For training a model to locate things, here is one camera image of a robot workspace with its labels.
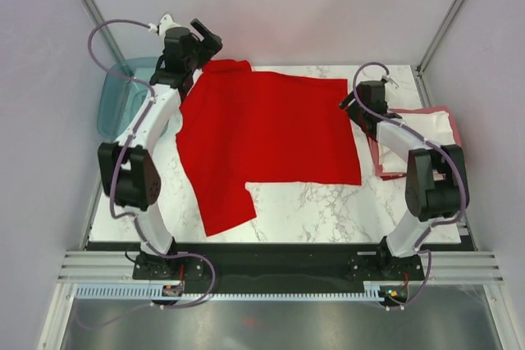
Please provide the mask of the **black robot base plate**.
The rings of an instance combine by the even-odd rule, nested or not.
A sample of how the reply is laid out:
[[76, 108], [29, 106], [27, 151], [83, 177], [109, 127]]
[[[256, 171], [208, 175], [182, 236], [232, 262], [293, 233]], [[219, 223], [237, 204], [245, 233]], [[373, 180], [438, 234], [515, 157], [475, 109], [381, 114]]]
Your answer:
[[433, 252], [471, 252], [432, 245], [429, 254], [384, 258], [372, 243], [177, 243], [176, 260], [149, 256], [137, 243], [89, 243], [91, 252], [123, 252], [134, 280], [181, 280], [198, 290], [356, 289], [367, 282], [417, 284], [429, 279], [421, 256]]

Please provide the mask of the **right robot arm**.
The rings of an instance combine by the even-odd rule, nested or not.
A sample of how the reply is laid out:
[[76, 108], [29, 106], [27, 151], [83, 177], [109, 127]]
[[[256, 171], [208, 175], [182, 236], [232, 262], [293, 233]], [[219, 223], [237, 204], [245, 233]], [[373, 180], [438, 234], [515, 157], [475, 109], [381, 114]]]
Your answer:
[[463, 149], [425, 139], [389, 111], [385, 79], [358, 83], [339, 108], [369, 139], [406, 164], [407, 211], [381, 241], [383, 252], [375, 260], [377, 273], [391, 280], [404, 271], [404, 258], [418, 253], [433, 228], [453, 224], [464, 214], [469, 191]]

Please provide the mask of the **red t shirt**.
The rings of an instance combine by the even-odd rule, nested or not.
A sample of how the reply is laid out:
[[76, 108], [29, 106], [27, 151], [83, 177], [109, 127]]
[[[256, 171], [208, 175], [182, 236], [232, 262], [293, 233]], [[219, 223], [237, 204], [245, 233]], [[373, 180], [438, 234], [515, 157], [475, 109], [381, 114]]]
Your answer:
[[340, 102], [345, 79], [209, 62], [182, 102], [176, 146], [206, 235], [256, 216], [247, 183], [359, 186], [354, 134]]

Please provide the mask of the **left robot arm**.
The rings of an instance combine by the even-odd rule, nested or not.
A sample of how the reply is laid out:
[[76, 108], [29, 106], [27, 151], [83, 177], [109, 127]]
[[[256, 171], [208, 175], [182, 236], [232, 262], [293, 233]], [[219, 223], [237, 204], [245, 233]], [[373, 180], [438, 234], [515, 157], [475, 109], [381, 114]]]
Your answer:
[[131, 123], [112, 143], [98, 148], [98, 164], [104, 193], [113, 219], [128, 217], [139, 235], [143, 253], [153, 255], [152, 270], [163, 279], [173, 278], [180, 259], [171, 254], [175, 245], [158, 206], [162, 181], [153, 153], [169, 120], [194, 86], [194, 75], [223, 48], [221, 37], [202, 21], [189, 27], [166, 14], [157, 24], [143, 28], [158, 35], [163, 50], [149, 80], [124, 75], [147, 94]]

